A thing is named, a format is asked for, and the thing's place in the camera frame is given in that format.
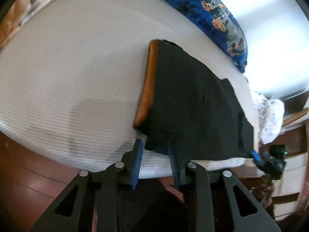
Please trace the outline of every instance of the wooden floor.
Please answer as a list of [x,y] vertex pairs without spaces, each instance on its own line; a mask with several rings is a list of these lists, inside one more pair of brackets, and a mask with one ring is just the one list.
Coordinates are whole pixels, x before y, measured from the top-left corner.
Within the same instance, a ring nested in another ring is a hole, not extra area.
[[78,172],[0,132],[0,203],[21,232],[30,230]]

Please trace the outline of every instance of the mattress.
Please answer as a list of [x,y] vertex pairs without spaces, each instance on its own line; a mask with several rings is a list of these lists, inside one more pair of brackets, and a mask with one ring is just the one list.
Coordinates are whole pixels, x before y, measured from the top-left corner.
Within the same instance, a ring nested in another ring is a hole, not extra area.
[[[257,149],[257,116],[244,76],[162,0],[55,0],[40,11],[0,52],[0,131],[80,169],[104,170],[119,161],[136,138],[146,141],[132,124],[153,39],[176,43],[229,79]],[[199,163],[210,170],[231,165]],[[169,175],[169,158],[144,150],[140,178]]]

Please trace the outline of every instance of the orange trim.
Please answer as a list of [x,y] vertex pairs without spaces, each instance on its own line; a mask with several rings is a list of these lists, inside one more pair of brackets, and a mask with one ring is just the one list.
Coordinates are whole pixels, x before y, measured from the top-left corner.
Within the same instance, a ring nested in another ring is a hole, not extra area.
[[147,118],[154,102],[155,75],[159,55],[159,41],[154,40],[149,45],[148,62],[144,81],[144,89],[136,113],[134,127],[140,126]]

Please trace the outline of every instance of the blue blanket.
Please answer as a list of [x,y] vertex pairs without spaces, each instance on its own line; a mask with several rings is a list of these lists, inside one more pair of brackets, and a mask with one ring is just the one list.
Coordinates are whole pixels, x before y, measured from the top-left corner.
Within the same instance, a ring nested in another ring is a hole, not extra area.
[[164,0],[199,27],[244,72],[247,44],[236,19],[221,0]]

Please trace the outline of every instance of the black cloth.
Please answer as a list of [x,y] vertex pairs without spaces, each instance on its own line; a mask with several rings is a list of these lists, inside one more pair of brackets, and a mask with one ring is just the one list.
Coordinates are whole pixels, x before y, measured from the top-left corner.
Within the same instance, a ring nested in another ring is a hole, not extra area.
[[219,79],[179,46],[160,41],[154,88],[149,115],[137,127],[148,135],[147,150],[165,153],[172,143],[192,160],[250,157],[253,127],[228,79]]

